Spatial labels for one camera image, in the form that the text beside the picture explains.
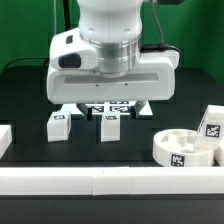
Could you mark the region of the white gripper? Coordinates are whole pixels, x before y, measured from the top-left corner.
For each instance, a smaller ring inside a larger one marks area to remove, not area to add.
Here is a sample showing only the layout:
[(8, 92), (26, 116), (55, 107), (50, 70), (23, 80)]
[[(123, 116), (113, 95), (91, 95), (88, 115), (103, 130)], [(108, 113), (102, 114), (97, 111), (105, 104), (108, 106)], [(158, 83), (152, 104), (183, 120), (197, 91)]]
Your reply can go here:
[(92, 109), (84, 103), (137, 101), (138, 118), (148, 100), (168, 100), (175, 92), (180, 54), (173, 49), (141, 52), (139, 36), (109, 42), (88, 37), (75, 28), (53, 37), (49, 50), (47, 97), (54, 104), (78, 103), (86, 120)]

